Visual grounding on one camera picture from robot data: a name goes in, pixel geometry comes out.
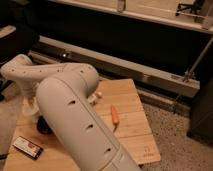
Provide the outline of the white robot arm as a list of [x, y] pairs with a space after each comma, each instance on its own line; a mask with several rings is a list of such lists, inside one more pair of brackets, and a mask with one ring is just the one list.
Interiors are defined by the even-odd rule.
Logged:
[[81, 171], [140, 171], [139, 166], [88, 103], [99, 74], [87, 63], [35, 65], [23, 54], [1, 67], [38, 108]]

